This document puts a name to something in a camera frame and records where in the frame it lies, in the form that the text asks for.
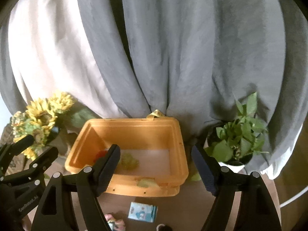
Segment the white flower pot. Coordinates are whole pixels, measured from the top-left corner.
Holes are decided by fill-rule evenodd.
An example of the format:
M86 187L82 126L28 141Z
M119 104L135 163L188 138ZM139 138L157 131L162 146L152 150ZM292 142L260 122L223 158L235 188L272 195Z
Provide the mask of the white flower pot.
M206 139L205 140L205 143L204 143L204 146L203 146L204 149L208 148L208 140ZM232 165L228 165L226 163L223 163L223 162L218 162L218 164L223 167L223 166L226 166L228 167L229 169L231 169L234 173L238 173L239 171L241 171L245 165L240 165L240 166L232 166Z

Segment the orange plastic bin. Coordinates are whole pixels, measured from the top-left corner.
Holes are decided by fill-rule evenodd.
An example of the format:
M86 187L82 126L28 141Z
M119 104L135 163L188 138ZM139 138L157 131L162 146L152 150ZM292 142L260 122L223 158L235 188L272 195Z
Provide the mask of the orange plastic bin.
M96 154L117 144L139 160L139 167L118 166L107 192L136 197L167 197L179 193L188 177L185 150L178 121L172 117L152 119L93 119L86 122L66 160L65 168L78 173L93 165ZM137 186L141 179L157 185Z

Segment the white cable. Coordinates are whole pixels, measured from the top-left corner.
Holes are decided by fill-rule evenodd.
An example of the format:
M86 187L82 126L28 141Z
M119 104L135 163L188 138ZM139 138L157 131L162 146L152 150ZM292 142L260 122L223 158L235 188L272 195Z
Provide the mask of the white cable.
M280 204L280 207L284 207L287 206L289 203L291 203L292 201L296 200L298 197L301 197L304 193L306 193L308 191L308 186L305 187L301 192L299 192L298 194L294 195L292 198L290 198L289 200L285 201L284 203Z

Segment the plant pot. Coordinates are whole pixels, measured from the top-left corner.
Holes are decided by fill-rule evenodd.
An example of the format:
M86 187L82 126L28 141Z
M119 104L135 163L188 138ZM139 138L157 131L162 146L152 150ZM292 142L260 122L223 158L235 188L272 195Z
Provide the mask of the plant pot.
M203 146L204 149L208 148L213 142L219 142L220 141L220 139L216 135L215 129L217 127L223 127L223 126L224 126L224 123L219 123L219 124L213 126L209 130L208 135L207 135L206 140L205 140L205 143L204 143L204 146ZM218 163L221 167L226 166L229 169L231 169L234 173L238 173L239 171L241 171L245 167L245 165L247 163L250 162L250 160L252 159L252 156L253 155L243 157L239 161L231 159L227 163L224 163L224 162L218 162Z

